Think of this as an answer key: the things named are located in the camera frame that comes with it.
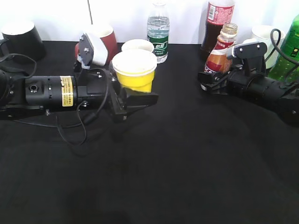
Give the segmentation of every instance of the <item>cola bottle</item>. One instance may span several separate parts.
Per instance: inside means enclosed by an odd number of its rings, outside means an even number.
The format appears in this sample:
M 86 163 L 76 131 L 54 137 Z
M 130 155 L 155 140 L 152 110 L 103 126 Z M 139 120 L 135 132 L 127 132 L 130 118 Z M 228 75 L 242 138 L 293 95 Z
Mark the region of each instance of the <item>cola bottle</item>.
M 206 35 L 199 52 L 201 60 L 206 61 L 217 43 L 223 25 L 231 22 L 234 7 L 234 0 L 209 0 Z

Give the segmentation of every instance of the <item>bottle label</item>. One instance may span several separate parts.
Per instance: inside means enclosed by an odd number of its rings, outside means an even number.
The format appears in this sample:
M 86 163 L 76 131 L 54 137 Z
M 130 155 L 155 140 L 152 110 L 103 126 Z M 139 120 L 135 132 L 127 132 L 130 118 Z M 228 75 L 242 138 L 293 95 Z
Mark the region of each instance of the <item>bottle label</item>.
M 233 17 L 235 6 L 230 7 L 218 7 L 209 2 L 207 11 L 207 21 L 214 25 L 224 25 L 230 23 Z
M 155 47 L 155 54 L 157 57 L 167 55 L 168 52 L 168 36 L 164 38 L 153 38 L 148 36 L 148 40 Z
M 233 44 L 234 42 L 226 43 L 218 39 L 215 48 L 212 50 L 210 56 L 207 58 L 205 72 L 228 72 L 232 65 L 232 61 L 227 59 L 227 49 Z
M 296 30 L 294 26 L 291 26 L 281 49 L 286 55 L 299 61 L 299 30 Z

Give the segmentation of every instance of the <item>yellow paper cup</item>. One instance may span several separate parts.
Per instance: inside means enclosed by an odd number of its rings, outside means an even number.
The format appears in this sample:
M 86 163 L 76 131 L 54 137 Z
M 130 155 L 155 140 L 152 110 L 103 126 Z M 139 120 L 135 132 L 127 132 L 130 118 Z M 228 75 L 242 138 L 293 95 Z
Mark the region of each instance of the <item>yellow paper cup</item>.
M 128 49 L 117 54 L 112 65 L 123 87 L 135 91 L 151 92 L 157 57 L 143 49 Z

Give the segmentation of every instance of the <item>green bottle label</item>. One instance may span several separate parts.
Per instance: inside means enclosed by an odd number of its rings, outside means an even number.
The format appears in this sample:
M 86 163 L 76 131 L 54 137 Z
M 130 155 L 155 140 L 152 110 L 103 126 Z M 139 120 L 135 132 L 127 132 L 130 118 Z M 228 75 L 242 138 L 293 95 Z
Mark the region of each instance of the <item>green bottle label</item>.
M 167 55 L 168 52 L 168 36 L 164 38 L 153 38 L 148 36 L 148 40 L 155 47 L 155 54 L 157 57 Z
M 299 61 L 299 30 L 297 26 L 291 26 L 281 49 L 286 55 Z

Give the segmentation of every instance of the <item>small brown bottle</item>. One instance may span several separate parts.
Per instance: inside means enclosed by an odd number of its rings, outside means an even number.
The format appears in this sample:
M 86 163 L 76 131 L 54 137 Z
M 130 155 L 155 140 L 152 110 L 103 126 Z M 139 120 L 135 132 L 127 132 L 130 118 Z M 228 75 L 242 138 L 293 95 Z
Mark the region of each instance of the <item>small brown bottle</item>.
M 212 50 L 210 56 L 206 60 L 205 72 L 226 73 L 229 71 L 232 60 L 227 59 L 227 49 L 235 43 L 238 26 L 234 23 L 223 25 L 220 35 L 217 38 L 217 43 Z

